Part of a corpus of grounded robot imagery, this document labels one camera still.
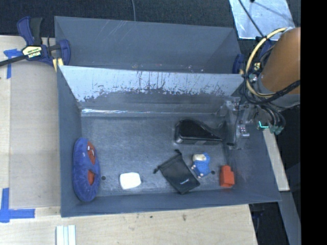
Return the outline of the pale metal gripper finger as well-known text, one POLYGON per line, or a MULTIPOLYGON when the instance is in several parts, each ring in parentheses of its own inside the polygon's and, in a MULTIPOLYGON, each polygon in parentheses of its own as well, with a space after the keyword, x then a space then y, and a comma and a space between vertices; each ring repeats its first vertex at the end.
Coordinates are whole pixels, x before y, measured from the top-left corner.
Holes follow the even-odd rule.
POLYGON ((219 126, 222 127, 226 124, 237 125, 240 114, 240 97, 227 97, 223 105, 219 109, 219 117, 222 120, 219 126))
POLYGON ((229 122, 227 124, 227 136, 225 143, 229 149, 242 149, 241 134, 239 132, 238 122, 229 122))

